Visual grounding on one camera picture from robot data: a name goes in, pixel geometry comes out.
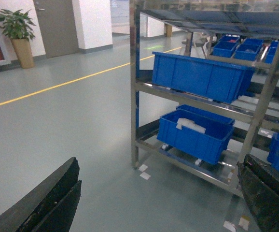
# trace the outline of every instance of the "gray door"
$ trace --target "gray door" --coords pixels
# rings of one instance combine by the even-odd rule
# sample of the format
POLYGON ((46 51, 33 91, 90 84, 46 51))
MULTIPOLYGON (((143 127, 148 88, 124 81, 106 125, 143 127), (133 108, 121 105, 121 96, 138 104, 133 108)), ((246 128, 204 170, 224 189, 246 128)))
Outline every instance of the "gray door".
POLYGON ((79 51, 72 0, 34 0, 47 58, 79 51))

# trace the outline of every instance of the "metal rack frame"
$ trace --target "metal rack frame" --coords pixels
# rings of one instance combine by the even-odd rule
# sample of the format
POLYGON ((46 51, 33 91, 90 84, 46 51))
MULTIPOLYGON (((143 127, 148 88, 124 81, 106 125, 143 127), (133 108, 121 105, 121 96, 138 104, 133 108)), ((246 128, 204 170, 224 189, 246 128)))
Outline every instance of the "metal rack frame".
MULTIPOLYGON (((269 1, 269 6, 271 9, 274 9, 274 2, 279 4, 279 1, 269 1)), ((245 156, 251 152, 252 147, 258 147, 262 150, 268 151, 268 146, 270 139, 263 137, 258 134, 260 128, 265 128, 272 131, 279 132, 279 118, 266 115, 266 110, 269 103, 271 102, 272 97, 279 96, 279 87, 276 88, 277 82, 279 79, 279 45, 275 54, 275 58, 271 65, 260 63, 260 62, 251 62, 251 61, 242 61, 235 59, 217 58, 214 56, 208 56, 208 59, 214 59, 217 61, 226 61, 230 63, 242 64, 247 66, 253 66, 262 69, 269 69, 268 76, 264 85, 261 87, 261 93, 259 95, 259 100, 254 111, 246 110, 243 108, 235 107, 226 103, 219 102, 210 102, 205 98, 199 97, 197 95, 192 95, 189 93, 184 93, 181 91, 169 90, 164 87, 156 86, 151 84, 152 71, 150 70, 140 70, 140 13, 145 13, 148 16, 159 19, 165 23, 171 24, 173 26, 180 25, 183 22, 191 22, 195 25, 196 28, 186 28, 180 27, 181 29, 192 32, 192 31, 205 31, 210 34, 212 33, 227 33, 228 30, 203 28, 203 25, 208 22, 201 22, 199 20, 193 20, 191 18, 185 17, 182 12, 186 10, 192 10, 194 7, 191 0, 185 1, 175 1, 175 0, 130 0, 130 54, 131 54, 131 145, 132 145, 132 166, 138 168, 140 165, 139 160, 139 148, 155 154, 161 158, 164 158, 168 162, 196 175, 200 178, 203 178, 233 194, 242 197, 242 193, 239 190, 238 177, 237 177, 237 168, 235 168, 237 162, 242 162, 245 156), (156 10, 164 10, 176 14, 181 17, 180 20, 166 19, 162 14, 157 14, 156 10), (179 155, 172 154, 170 152, 171 147, 167 149, 162 149, 160 145, 152 145, 146 142, 147 139, 152 136, 157 135, 159 128, 159 121, 156 120, 147 125, 139 127, 139 92, 146 92, 152 95, 156 95, 165 99, 179 102, 181 104, 188 104, 193 107, 210 111, 212 113, 217 113, 226 117, 236 119, 248 123, 248 131, 235 129, 232 139, 240 141, 243 143, 241 152, 236 154, 235 152, 226 150, 223 152, 223 155, 228 158, 229 162, 219 162, 219 167, 215 170, 209 166, 198 166, 195 165, 191 160, 182 158, 179 155)), ((215 8, 217 10, 224 9, 224 1, 214 1, 215 8)), ((272 16, 278 15, 275 12, 269 13, 272 16)), ((226 15, 231 15, 231 19, 235 26, 241 29, 240 32, 236 34, 240 35, 256 35, 255 32, 246 31, 248 26, 252 24, 244 25, 243 23, 237 23, 237 18, 233 19, 231 12, 227 12, 226 15)), ((232 24, 220 23, 222 26, 229 26, 232 24)), ((262 25, 262 27, 272 27, 279 28, 279 25, 262 25)), ((276 33, 267 33, 265 36, 271 36, 272 38, 277 37, 276 33)))

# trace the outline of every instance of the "stainless steel shelving cart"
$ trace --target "stainless steel shelving cart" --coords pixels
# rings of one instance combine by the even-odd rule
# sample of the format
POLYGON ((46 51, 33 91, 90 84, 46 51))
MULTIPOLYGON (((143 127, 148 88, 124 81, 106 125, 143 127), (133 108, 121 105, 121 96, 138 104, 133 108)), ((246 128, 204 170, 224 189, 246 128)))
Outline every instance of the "stainless steel shelving cart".
POLYGON ((257 61, 243 61, 208 55, 208 59, 267 69, 263 85, 252 83, 249 91, 256 93, 258 103, 254 111, 226 103, 166 89, 153 85, 152 70, 140 70, 140 13, 144 13, 166 24, 179 27, 186 32, 224 33, 248 37, 279 39, 279 1, 192 1, 192 0, 131 0, 130 1, 130 43, 131 43, 131 126, 132 165, 140 164, 139 148, 158 155, 168 162, 183 168, 231 193, 242 196, 239 190, 236 163, 242 162, 252 147, 269 151, 270 139, 259 135, 259 129, 279 131, 279 118, 266 114, 269 103, 279 101, 279 45, 271 65, 257 61), (195 165, 194 161, 183 159, 152 145, 147 139, 158 133, 159 120, 138 127, 139 92, 146 92, 161 98, 188 104, 249 124, 248 130, 235 129, 232 139, 243 143, 239 154, 230 150, 223 152, 223 160, 211 167, 195 165))

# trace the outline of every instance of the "potted plant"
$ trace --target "potted plant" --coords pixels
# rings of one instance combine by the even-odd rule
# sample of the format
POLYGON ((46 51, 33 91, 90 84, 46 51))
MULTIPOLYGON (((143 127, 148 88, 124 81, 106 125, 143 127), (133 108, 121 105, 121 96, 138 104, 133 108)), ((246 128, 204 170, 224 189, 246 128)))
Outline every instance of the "potted plant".
POLYGON ((34 67, 33 56, 29 39, 33 40, 35 35, 33 29, 35 26, 28 16, 29 11, 22 13, 22 10, 15 12, 2 9, 0 10, 0 22, 2 22, 2 34, 11 39, 16 56, 23 69, 34 67))

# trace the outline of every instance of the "gray floor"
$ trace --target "gray floor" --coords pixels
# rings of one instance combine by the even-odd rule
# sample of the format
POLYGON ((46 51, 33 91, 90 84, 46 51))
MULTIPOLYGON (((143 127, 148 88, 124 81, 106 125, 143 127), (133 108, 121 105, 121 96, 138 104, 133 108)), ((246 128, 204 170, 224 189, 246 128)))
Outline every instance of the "gray floor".
MULTIPOLYGON (((154 46, 178 54, 184 37, 142 40, 141 57, 154 46)), ((110 50, 0 72, 0 103, 127 63, 128 40, 117 36, 110 50)), ((145 161, 149 180, 131 167, 129 72, 125 65, 0 106, 0 214, 75 156, 83 186, 71 232, 226 232, 224 221, 237 225, 242 215, 259 232, 243 199, 154 156, 145 161)), ((140 97, 141 125, 177 105, 140 97)))

